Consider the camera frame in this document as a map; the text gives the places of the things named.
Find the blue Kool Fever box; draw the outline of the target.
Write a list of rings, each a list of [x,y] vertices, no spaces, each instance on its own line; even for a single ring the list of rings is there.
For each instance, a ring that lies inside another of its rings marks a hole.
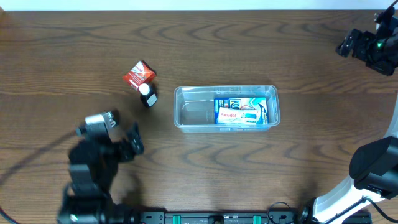
[[[215,107],[215,124],[216,117],[218,115],[219,108],[231,108],[236,110],[262,110],[264,117],[267,118],[266,123],[268,123],[267,115],[267,101],[264,97],[235,97],[235,98],[216,98],[214,100]]]

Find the white Panadol box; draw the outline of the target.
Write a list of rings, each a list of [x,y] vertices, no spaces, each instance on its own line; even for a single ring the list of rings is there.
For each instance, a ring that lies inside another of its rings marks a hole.
[[[216,124],[264,124],[267,118],[262,110],[219,108]]]

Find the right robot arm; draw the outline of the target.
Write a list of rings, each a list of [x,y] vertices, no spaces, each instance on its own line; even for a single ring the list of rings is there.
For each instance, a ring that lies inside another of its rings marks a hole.
[[[385,76],[397,69],[397,18],[390,6],[375,15],[376,33],[353,29],[337,46],[343,57],[351,55]],[[371,223],[362,208],[397,196],[397,115],[384,138],[359,147],[349,165],[349,175],[327,194],[312,199],[297,215],[297,223]]]

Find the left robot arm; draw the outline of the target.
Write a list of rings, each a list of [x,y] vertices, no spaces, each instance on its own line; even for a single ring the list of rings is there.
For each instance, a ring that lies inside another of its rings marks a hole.
[[[144,152],[138,125],[126,131],[126,137],[112,142],[103,123],[85,124],[76,130],[83,139],[68,155],[71,183],[63,191],[57,216],[62,224],[139,223],[139,212],[115,204],[110,188],[120,163],[129,162]]]

